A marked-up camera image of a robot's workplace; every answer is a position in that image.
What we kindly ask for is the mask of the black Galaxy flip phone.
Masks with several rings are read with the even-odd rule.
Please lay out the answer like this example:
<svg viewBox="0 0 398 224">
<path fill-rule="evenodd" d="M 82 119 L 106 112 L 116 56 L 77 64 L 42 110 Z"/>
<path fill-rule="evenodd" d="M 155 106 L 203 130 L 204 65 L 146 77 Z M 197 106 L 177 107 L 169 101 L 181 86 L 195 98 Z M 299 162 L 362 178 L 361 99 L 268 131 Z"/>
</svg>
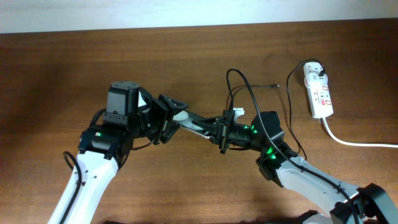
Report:
<svg viewBox="0 0 398 224">
<path fill-rule="evenodd" d="M 191 113 L 189 111 L 183 110 L 178 114 L 173 116 L 172 121 L 180 125 L 181 128 L 186 129 L 196 135 L 199 135 L 205 139 L 211 138 L 211 133 L 206 131 L 204 128 L 196 125 L 193 121 L 194 119 L 201 119 L 201 116 Z"/>
</svg>

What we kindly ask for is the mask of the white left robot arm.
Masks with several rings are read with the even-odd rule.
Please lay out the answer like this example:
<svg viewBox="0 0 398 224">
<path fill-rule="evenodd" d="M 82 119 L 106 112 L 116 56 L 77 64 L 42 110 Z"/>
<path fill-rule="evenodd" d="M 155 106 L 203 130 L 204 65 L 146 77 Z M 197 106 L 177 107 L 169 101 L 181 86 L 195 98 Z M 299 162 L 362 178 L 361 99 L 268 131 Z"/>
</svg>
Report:
<svg viewBox="0 0 398 224">
<path fill-rule="evenodd" d="M 188 106 L 165 95 L 153 98 L 143 91 L 109 93 L 105 109 L 98 111 L 80 136 L 78 154 L 63 157 L 72 174 L 50 223 L 90 223 L 107 186 L 124 166 L 134 140 L 166 142 L 178 129 L 176 115 Z"/>
</svg>

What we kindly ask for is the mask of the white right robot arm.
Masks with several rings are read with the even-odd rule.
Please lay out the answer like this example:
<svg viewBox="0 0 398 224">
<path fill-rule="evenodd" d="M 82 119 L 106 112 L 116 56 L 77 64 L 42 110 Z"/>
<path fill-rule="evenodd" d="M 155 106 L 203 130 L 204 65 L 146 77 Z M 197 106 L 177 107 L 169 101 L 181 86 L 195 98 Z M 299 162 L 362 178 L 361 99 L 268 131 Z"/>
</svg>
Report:
<svg viewBox="0 0 398 224">
<path fill-rule="evenodd" d="M 230 144 L 259 151 L 256 163 L 265 179 L 303 195 L 329 213 L 332 223 L 397 223 L 397 207 L 382 187 L 347 184 L 291 150 L 275 111 L 259 113 L 249 126 L 237 123 L 234 116 L 226 110 L 222 116 L 199 118 L 194 124 L 210 135 L 222 153 Z"/>
</svg>

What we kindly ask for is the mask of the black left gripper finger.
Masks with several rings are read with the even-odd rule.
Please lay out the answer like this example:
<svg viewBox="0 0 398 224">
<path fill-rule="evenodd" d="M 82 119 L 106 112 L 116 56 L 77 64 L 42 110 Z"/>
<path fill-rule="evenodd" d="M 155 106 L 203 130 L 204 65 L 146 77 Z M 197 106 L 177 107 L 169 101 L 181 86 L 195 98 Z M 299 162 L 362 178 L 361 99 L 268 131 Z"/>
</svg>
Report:
<svg viewBox="0 0 398 224">
<path fill-rule="evenodd" d="M 169 142 L 172 136 L 178 131 L 180 125 L 177 123 L 171 123 L 170 126 L 161 134 L 160 141 L 163 144 Z"/>
<path fill-rule="evenodd" d="M 166 95 L 160 95 L 158 100 L 166 105 L 167 120 L 186 120 L 188 113 L 185 111 L 188 108 L 186 103 L 173 100 Z"/>
</svg>

